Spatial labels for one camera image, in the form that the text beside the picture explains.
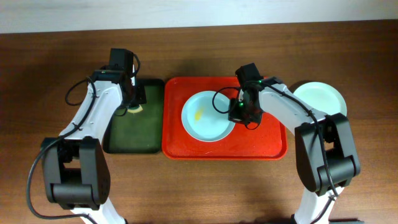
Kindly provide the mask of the yellow green sponge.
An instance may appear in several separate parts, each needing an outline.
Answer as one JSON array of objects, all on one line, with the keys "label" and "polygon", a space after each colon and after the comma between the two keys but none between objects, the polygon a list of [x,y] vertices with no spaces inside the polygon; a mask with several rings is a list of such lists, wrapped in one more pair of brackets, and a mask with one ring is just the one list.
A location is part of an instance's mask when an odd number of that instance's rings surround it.
[{"label": "yellow green sponge", "polygon": [[135,107],[128,108],[128,109],[127,109],[127,112],[128,112],[128,113],[139,113],[139,112],[141,112],[142,110],[143,110],[142,106],[139,105],[139,106],[135,106]]}]

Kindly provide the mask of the light blue plate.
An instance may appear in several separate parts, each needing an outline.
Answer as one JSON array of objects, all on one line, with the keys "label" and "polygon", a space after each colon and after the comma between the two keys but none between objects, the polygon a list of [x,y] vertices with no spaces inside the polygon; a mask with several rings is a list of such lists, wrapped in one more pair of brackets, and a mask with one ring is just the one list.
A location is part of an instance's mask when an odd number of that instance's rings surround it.
[{"label": "light blue plate", "polygon": [[194,139],[202,142],[216,142],[224,139],[234,129],[235,123],[220,111],[229,108],[229,98],[215,91],[201,91],[192,95],[184,104],[181,120],[184,130]]}]

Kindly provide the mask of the light green plate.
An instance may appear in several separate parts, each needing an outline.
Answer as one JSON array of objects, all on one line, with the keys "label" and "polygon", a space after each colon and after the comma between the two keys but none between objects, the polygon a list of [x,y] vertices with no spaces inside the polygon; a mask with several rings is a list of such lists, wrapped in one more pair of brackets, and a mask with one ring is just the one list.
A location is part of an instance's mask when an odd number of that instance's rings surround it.
[{"label": "light green plate", "polygon": [[341,93],[329,84],[308,82],[300,85],[294,95],[311,107],[333,115],[341,113],[347,116],[347,105]]}]

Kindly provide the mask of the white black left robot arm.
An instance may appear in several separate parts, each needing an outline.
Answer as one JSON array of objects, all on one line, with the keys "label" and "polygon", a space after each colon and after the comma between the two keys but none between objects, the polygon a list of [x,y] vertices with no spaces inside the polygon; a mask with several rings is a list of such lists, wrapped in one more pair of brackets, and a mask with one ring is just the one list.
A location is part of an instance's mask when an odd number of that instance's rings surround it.
[{"label": "white black left robot arm", "polygon": [[85,223],[126,223],[109,192],[111,177],[102,141],[118,109],[146,103],[135,77],[141,63],[127,49],[111,49],[109,63],[86,77],[85,99],[68,126],[56,138],[45,138],[34,164],[42,163],[47,199]]}]

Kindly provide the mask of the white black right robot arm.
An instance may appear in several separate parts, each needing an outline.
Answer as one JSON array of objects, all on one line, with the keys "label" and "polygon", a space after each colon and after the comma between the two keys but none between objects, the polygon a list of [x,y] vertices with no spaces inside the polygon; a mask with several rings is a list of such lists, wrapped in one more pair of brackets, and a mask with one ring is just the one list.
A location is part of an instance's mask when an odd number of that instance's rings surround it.
[{"label": "white black right robot arm", "polygon": [[305,189],[292,221],[329,223],[336,199],[361,170],[348,118],[309,106],[282,80],[262,77],[254,63],[239,67],[235,75],[238,94],[228,119],[248,126],[267,113],[295,137],[296,169]]}]

